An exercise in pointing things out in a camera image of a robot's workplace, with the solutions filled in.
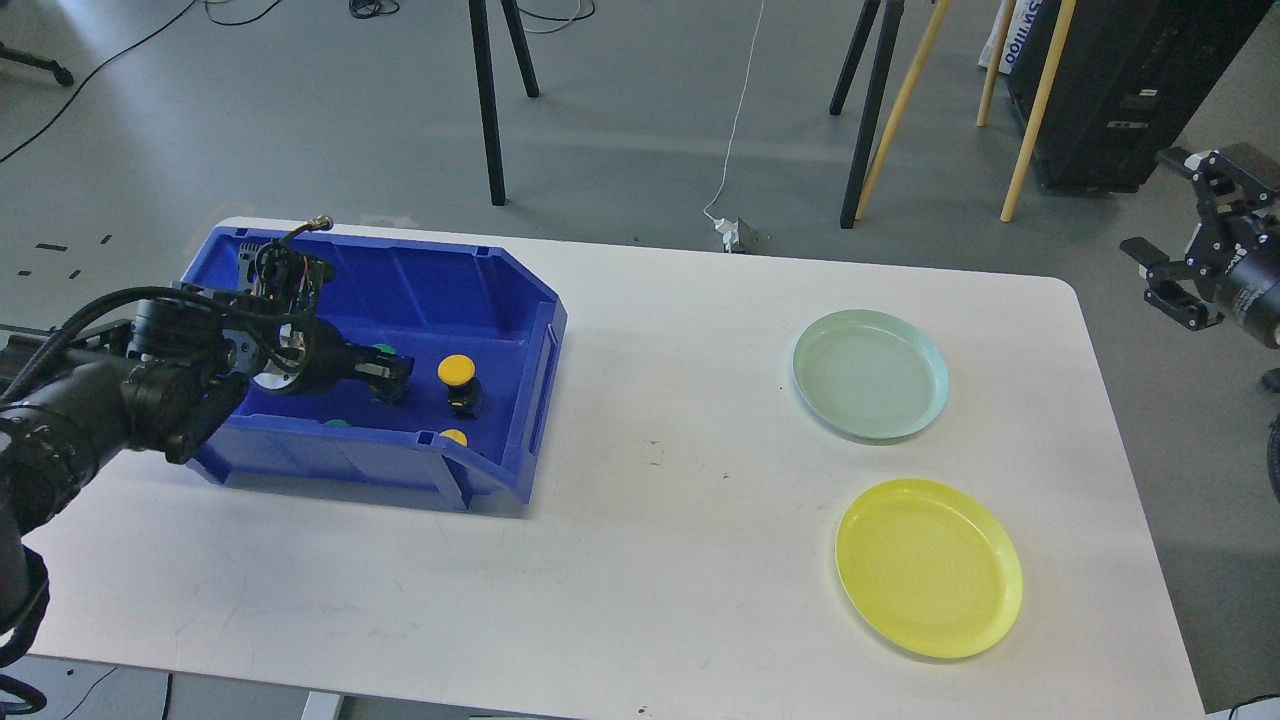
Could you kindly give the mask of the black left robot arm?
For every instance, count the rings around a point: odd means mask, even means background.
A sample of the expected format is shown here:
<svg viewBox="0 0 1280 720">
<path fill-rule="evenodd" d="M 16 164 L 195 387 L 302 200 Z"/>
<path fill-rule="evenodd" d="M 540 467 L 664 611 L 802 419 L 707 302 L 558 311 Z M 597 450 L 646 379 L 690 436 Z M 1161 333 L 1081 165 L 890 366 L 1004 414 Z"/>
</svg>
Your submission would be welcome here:
<svg viewBox="0 0 1280 720">
<path fill-rule="evenodd" d="M 257 386 L 320 395 L 365 383 L 394 404 L 413 360 L 361 346 L 317 314 L 332 263 L 293 241 L 317 217 L 239 249 L 232 290 L 179 283 L 104 295 L 38 338 L 3 348 L 3 665 L 24 657 L 50 603 L 49 570 L 23 542 L 124 450 L 188 462 Z"/>
</svg>

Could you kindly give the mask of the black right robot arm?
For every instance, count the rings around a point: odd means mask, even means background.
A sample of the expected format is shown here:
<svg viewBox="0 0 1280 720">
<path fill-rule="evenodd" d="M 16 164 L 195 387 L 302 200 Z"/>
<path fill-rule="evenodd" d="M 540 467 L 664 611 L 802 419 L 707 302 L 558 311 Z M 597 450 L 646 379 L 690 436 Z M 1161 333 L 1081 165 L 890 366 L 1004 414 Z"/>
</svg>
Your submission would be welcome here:
<svg viewBox="0 0 1280 720">
<path fill-rule="evenodd" d="M 1277 347 L 1279 168 L 1249 143 L 1203 152 L 1169 147 L 1158 163 L 1190 182 L 1198 222 L 1183 258 L 1143 237 L 1120 243 L 1140 268 L 1144 300 L 1188 331 L 1234 322 Z"/>
</svg>

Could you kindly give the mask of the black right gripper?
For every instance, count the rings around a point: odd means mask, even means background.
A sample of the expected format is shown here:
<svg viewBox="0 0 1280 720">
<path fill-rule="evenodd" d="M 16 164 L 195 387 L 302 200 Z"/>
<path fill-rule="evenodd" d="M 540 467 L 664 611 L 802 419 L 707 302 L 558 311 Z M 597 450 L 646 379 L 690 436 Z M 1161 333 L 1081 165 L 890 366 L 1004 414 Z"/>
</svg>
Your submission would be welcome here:
<svg viewBox="0 0 1280 720">
<path fill-rule="evenodd" d="M 1188 331 L 1220 324 L 1219 310 L 1276 311 L 1277 161 L 1260 150 L 1183 147 L 1164 149 L 1157 160 L 1192 181 L 1199 224 L 1187 261 L 1172 260 L 1144 237 L 1120 242 L 1147 283 L 1144 301 Z M 1219 310 L 1181 284 L 1193 268 L 1197 288 Z"/>
</svg>

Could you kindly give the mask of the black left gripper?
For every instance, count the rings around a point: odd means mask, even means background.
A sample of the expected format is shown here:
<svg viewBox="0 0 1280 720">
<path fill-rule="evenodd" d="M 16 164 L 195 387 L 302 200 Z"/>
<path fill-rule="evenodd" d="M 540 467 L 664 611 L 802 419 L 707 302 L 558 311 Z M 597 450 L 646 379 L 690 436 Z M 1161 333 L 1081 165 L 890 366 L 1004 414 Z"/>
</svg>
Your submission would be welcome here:
<svg viewBox="0 0 1280 720">
<path fill-rule="evenodd" d="M 269 395 L 302 395 L 305 372 L 319 356 L 320 292 L 335 279 L 332 263 L 297 252 L 287 243 L 265 243 L 250 263 L 246 277 L 250 293 L 265 302 L 268 315 L 296 315 L 280 322 L 266 345 L 265 368 L 253 383 Z M 389 345 L 348 345 L 340 363 L 340 379 L 367 386 L 375 400 L 401 402 L 411 387 L 415 359 Z"/>
</svg>

